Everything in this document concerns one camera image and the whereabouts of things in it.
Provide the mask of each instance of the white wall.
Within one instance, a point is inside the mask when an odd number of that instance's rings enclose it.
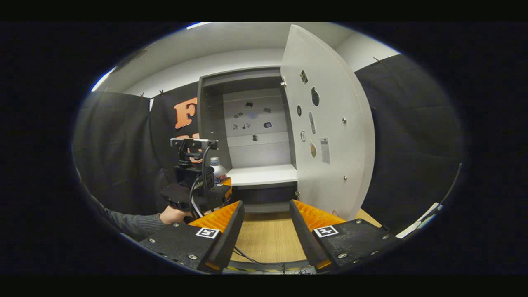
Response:
[[[354,33],[335,51],[343,57],[353,72],[377,62],[373,57],[382,60],[400,54],[387,45],[361,33]]]
[[[133,85],[124,93],[152,98],[200,80],[201,76],[249,67],[279,66],[284,49],[253,49],[212,54],[169,67]]]

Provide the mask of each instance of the open cabinet door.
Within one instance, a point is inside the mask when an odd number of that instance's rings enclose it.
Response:
[[[374,168],[374,124],[365,92],[339,54],[296,25],[290,28],[280,72],[291,114],[299,201],[351,220]]]

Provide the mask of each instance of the person's hand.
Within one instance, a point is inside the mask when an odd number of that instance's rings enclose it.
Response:
[[[179,209],[173,208],[171,206],[167,206],[165,210],[159,214],[159,219],[162,221],[165,225],[170,225],[174,223],[181,223],[183,221],[184,217],[190,217],[190,212],[181,211]]]

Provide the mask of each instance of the bottle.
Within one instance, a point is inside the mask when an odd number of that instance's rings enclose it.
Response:
[[[221,184],[227,178],[227,171],[220,165],[218,157],[211,157],[211,167],[214,169],[214,184]]]

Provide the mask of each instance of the sticker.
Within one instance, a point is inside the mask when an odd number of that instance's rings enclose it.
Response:
[[[202,228],[196,233],[196,235],[206,238],[215,238],[219,232],[220,230],[217,229]]]
[[[308,114],[310,117],[310,126],[312,126],[312,133],[315,134],[315,122],[314,122],[314,116],[312,115],[312,112]]]
[[[299,76],[304,84],[308,83],[308,77],[306,76],[306,72],[304,72],[304,69],[300,72]]]
[[[317,228],[317,229],[314,229],[314,231],[317,234],[317,236],[319,236],[319,237],[326,237],[326,236],[330,236],[330,235],[339,234],[339,232],[337,232],[337,230],[334,228],[334,226],[326,226],[326,227],[322,227],[322,228]]]
[[[319,106],[319,93],[315,90],[315,87],[312,88],[312,103],[314,106]]]
[[[323,163],[330,164],[330,146],[328,144],[328,137],[319,138],[321,142],[321,158]]]
[[[312,157],[315,158],[315,156],[317,155],[317,151],[315,150],[315,145],[312,143],[311,140],[310,140],[310,152],[312,153]]]

